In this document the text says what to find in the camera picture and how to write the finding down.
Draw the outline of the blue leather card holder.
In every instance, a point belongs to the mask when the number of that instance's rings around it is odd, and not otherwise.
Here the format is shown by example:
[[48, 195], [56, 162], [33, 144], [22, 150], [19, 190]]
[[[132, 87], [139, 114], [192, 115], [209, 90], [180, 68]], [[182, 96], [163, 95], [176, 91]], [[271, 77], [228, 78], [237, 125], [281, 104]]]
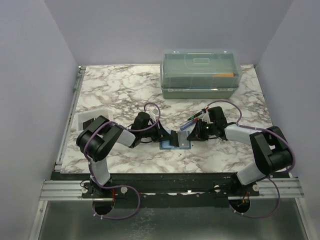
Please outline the blue leather card holder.
[[159, 144], [160, 150], [189, 150], [192, 148], [192, 144], [190, 140], [187, 140], [190, 132], [188, 130], [185, 131], [168, 131], [170, 139], [162, 141]]

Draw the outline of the white plastic card tray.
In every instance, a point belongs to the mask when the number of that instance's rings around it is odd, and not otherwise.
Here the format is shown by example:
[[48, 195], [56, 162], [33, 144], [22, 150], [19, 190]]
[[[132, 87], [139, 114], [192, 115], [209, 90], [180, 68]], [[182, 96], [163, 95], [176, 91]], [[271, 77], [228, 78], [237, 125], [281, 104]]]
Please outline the white plastic card tray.
[[111, 110], [107, 108], [97, 108], [76, 113], [73, 118], [72, 126], [75, 127], [77, 133], [80, 133], [85, 129], [85, 122], [91, 119], [95, 120], [99, 116], [106, 117], [110, 121], [114, 120], [113, 112]]

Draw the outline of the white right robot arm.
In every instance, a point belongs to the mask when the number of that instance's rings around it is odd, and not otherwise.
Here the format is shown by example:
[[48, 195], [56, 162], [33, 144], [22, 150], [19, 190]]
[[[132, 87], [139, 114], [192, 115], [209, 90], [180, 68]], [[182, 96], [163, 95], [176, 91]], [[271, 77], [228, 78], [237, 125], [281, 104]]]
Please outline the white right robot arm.
[[292, 167], [295, 163], [294, 155], [279, 127], [253, 128], [227, 122], [220, 106], [206, 110], [204, 116], [196, 121], [187, 140], [203, 142], [211, 137], [239, 142], [252, 148], [253, 163], [231, 177], [230, 191], [236, 196], [247, 192], [249, 184]]

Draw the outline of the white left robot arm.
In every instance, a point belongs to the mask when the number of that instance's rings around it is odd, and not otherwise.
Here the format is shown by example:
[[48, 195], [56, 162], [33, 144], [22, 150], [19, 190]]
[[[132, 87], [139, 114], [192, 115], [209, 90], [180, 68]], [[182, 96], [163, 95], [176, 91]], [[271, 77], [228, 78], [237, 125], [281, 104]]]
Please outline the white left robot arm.
[[101, 198], [107, 197], [111, 191], [107, 155], [115, 143], [135, 148], [142, 139], [150, 138], [155, 143], [168, 141], [174, 147], [179, 145], [178, 132], [166, 131], [158, 119], [152, 119], [146, 112], [138, 113], [130, 129], [102, 115], [83, 122], [82, 128], [76, 145], [88, 159], [90, 178], [95, 182], [93, 191]]

